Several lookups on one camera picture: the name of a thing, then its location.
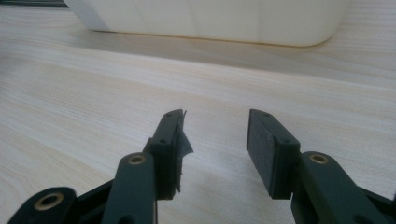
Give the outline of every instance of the wooden table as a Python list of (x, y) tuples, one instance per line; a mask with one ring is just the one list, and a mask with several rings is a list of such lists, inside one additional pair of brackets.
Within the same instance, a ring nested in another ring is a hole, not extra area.
[(396, 187), (396, 5), (356, 0), (311, 48), (97, 33), (68, 9), (0, 7), (0, 223), (42, 189), (114, 177), (162, 114), (194, 153), (160, 223), (292, 223), (246, 152), (248, 111), (278, 118), (361, 187)]

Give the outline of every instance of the white box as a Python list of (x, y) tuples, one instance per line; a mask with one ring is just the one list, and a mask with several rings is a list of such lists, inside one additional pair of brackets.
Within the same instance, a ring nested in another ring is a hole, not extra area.
[(92, 30), (289, 46), (328, 39), (350, 0), (64, 0)]

